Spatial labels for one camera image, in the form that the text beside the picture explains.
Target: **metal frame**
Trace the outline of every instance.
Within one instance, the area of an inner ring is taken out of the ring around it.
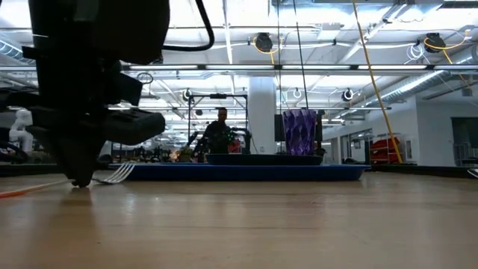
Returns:
[[[199,97],[199,100],[197,100],[194,105],[192,105],[192,100],[194,97]],[[237,101],[236,97],[243,97],[246,100],[246,106],[242,106],[240,102],[238,104],[246,111],[246,129],[249,125],[249,103],[247,100],[247,94],[221,94],[221,93],[213,93],[213,94],[191,94],[189,95],[189,98],[187,99],[187,136],[191,136],[191,110],[195,108],[204,98],[210,98],[210,99],[226,99],[226,98],[233,98],[234,100]]]

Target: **man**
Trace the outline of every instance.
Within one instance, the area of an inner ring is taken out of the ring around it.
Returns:
[[[209,149],[212,154],[228,154],[228,142],[224,137],[227,131],[227,109],[219,108],[217,120],[208,125],[204,136],[209,141]]]

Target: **white column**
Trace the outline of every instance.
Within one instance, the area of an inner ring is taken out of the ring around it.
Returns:
[[[249,79],[248,109],[249,131],[254,142],[251,141],[251,153],[275,154],[276,84],[274,78],[251,77]]]

